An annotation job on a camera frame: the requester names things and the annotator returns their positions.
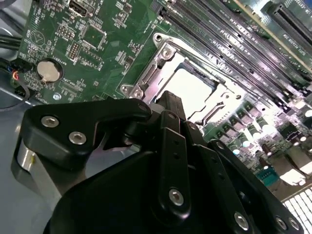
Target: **green circuit board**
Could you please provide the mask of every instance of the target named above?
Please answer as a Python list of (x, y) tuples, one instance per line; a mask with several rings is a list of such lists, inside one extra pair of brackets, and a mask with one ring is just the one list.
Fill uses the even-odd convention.
[[(121, 84), (133, 85), (137, 81), (156, 51), (152, 41), (156, 32), (174, 35), (195, 45), (159, 16), (159, 9), (168, 6), (165, 0), (90, 0), (87, 2), (92, 13), (84, 17), (69, 7), (70, 2), (79, 1), (82, 2), (50, 0), (45, 5), (32, 4), (19, 57), (34, 64), (52, 58), (64, 69), (62, 79), (53, 83), (41, 82), (36, 71), (21, 75), (43, 103), (124, 98), (119, 88)], [(205, 16), (198, 5), (193, 5), (195, 1), (186, 1), (186, 4)], [(212, 1), (211, 4), (226, 16), (219, 3)], [(235, 2), (226, 4), (233, 11), (239, 9)], [(254, 23), (247, 17), (245, 22)], [(200, 28), (187, 23), (194, 31), (201, 32)], [(255, 31), (260, 35), (264, 33), (259, 28)], [(214, 41), (207, 35), (205, 38)], [(294, 60), (287, 52), (284, 54)]]
[[(84, 9), (87, 9), (87, 12), (80, 9), (78, 15), (77, 11), (73, 11), (78, 10), (77, 6), (86, 2)], [(42, 82), (35, 69), (20, 74), (20, 77), (35, 91), (36, 99), (45, 104), (95, 101), (108, 97), (125, 98), (120, 90), (121, 85), (135, 85), (157, 51), (153, 42), (155, 33), (180, 38), (208, 58), (211, 58), (209, 57), (211, 54), (207, 52), (207, 48), (215, 47), (218, 51), (217, 55), (214, 55), (215, 58), (232, 60), (240, 68), (247, 68), (251, 63), (258, 67), (263, 64), (257, 52), (246, 49), (243, 44), (233, 40), (227, 30), (209, 17), (207, 9), (201, 7), (203, 2), (210, 5), (211, 11), (218, 14), (228, 28), (238, 30), (249, 39), (253, 38), (253, 35), (248, 36), (248, 30), (260, 36), (256, 44), (258, 50), (268, 55), (270, 51), (266, 48), (264, 40), (274, 45), (277, 53), (291, 65), (289, 67), (285, 66), (284, 62), (277, 62), (278, 69), (285, 74), (291, 74), (292, 79), (299, 83), (305, 82), (300, 75), (293, 72), (293, 68), (295, 71), (310, 72), (312, 56), (300, 46), (293, 44), (285, 36), (282, 28), (274, 21), (268, 20), (266, 13), (257, 10), (258, 5), (265, 2), (262, 0), (177, 0), (174, 4), (173, 1), (167, 0), (47, 0), (44, 5), (33, 2), (19, 57), (34, 63), (35, 66), (42, 59), (51, 58), (62, 66), (64, 74), (56, 82)], [(308, 15), (310, 12), (302, 8), (301, 3), (299, 0), (292, 1), (287, 7), (297, 16)], [(177, 23), (163, 18), (160, 14), (162, 9), (170, 12)], [(194, 20), (194, 16), (201, 18), (217, 35), (212, 35), (200, 26), (198, 21)], [(247, 27), (243, 29), (237, 19), (242, 20)], [(184, 29), (179, 26), (179, 22), (185, 26)], [(202, 38), (203, 42), (198, 43), (196, 40), (198, 38)], [(233, 47), (233, 51), (238, 52), (243, 59), (233, 56), (231, 50), (227, 52), (224, 43)], [(228, 72), (226, 64), (220, 69), (225, 73)], [(277, 77), (272, 72), (267, 72), (266, 75), (281, 79), (283, 82), (283, 78)], [(260, 76), (258, 81), (271, 92), (279, 92), (278, 89), (263, 82)], [(247, 100), (256, 105), (256, 101), (248, 99), (247, 96), (242, 100), (241, 107)], [(276, 107), (267, 108), (261, 114), (274, 127), (292, 122), (306, 133), (307, 129), (301, 127), (301, 119), (296, 116), (299, 111), (283, 119), (280, 119), (281, 113), (282, 110)], [(214, 138), (233, 114), (222, 117), (219, 122), (206, 125), (203, 129), (204, 138), (206, 140)], [(261, 174), (262, 168), (254, 157), (255, 153), (261, 150), (261, 144), (269, 144), (273, 153), (291, 147), (280, 135), (273, 141), (274, 135), (255, 140), (250, 148), (240, 147), (241, 154), (238, 157), (254, 173), (260, 173), (261, 178), (271, 175)], [(277, 179), (276, 176), (273, 178), (270, 178), (269, 183)]]

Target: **electrolytic capacitor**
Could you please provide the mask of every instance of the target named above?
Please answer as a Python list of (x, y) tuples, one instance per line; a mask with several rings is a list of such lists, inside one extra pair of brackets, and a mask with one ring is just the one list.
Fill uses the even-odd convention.
[(239, 138), (240, 142), (242, 142), (243, 147), (249, 147), (250, 146), (250, 141), (248, 140), (248, 138), (246, 137), (246, 135), (244, 133), (241, 133), (238, 138)]
[(263, 118), (258, 119), (257, 123), (265, 134), (271, 134), (274, 131), (274, 127), (269, 125)]
[(300, 145), (299, 139), (297, 137), (291, 139), (290, 142), (291, 142), (291, 144), (293, 144), (293, 146)]
[(269, 164), (266, 162), (266, 160), (262, 157), (259, 158), (259, 163), (263, 167), (264, 170), (269, 168)]
[(267, 144), (263, 144), (261, 145), (262, 151), (267, 155), (267, 156), (271, 156), (272, 152), (270, 150), (270, 148), (268, 147)]
[(240, 153), (240, 150), (239, 150), (238, 146), (237, 146), (235, 143), (229, 145), (229, 149), (230, 149), (230, 150), (233, 152), (233, 154), (235, 154), (235, 155), (239, 155), (239, 153)]
[(248, 127), (248, 131), (253, 136), (253, 139), (258, 140), (261, 138), (261, 133), (255, 128), (253, 124)]

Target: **capacitor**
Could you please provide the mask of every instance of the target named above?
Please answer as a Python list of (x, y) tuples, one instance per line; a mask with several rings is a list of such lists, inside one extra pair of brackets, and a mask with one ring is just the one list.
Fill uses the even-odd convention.
[(274, 131), (274, 127), (269, 125), (263, 118), (257, 119), (257, 123), (265, 134), (271, 134)]
[(37, 64), (37, 73), (42, 82), (56, 82), (63, 78), (62, 65), (52, 58), (44, 58)]
[(300, 133), (300, 134), (298, 135), (298, 139), (299, 139), (301, 142), (304, 142), (304, 141), (307, 140), (307, 137), (306, 137), (305, 135), (303, 135), (302, 133)]
[(259, 157), (259, 164), (263, 167), (264, 170), (268, 169), (270, 166), (270, 164), (268, 164), (262, 157)]
[(267, 144), (263, 144), (261, 145), (262, 151), (267, 155), (267, 156), (271, 156), (272, 152), (271, 149), (268, 147)]
[(248, 138), (246, 137), (246, 135), (244, 133), (241, 133), (239, 135), (239, 140), (242, 143), (243, 147), (249, 147), (250, 146), (250, 141), (248, 140)]
[(290, 142), (293, 144), (293, 146), (298, 146), (300, 144), (299, 139), (296, 137), (291, 139)]
[(255, 128), (253, 124), (248, 127), (248, 131), (253, 136), (253, 139), (258, 140), (261, 138), (261, 133)]
[(230, 149), (230, 150), (233, 152), (233, 154), (235, 154), (235, 155), (239, 155), (239, 153), (240, 153), (240, 150), (239, 150), (238, 146), (237, 146), (235, 143), (229, 145), (229, 149)]

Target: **black plastic bracket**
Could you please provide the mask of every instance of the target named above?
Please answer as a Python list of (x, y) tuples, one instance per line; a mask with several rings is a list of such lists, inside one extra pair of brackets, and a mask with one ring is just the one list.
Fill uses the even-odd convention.
[[(137, 99), (39, 105), (25, 112), (20, 135), (25, 146), (38, 155), (64, 169), (79, 170), (95, 149), (98, 131), (124, 125), (126, 121), (146, 121), (151, 114), (151, 109)], [(45, 127), (41, 122), (45, 116), (57, 118), (59, 125)], [(73, 144), (69, 140), (72, 132), (83, 133), (86, 142)]]
[[(105, 136), (104, 150), (141, 146), (65, 192), (46, 232), (303, 233), (226, 145), (206, 143), (197, 126), (185, 121), (180, 98), (165, 92), (158, 103), (165, 108), (161, 113), (137, 99), (37, 106), (25, 113), (20, 136), (51, 167), (82, 170), (99, 135)], [(59, 124), (44, 126), (45, 116)], [(86, 141), (73, 144), (72, 132), (83, 133)]]

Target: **hex bolt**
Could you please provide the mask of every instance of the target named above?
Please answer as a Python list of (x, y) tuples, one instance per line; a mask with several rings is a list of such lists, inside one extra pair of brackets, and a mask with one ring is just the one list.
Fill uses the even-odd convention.
[(59, 125), (59, 120), (54, 116), (44, 116), (41, 119), (41, 123), (44, 127), (55, 128)]

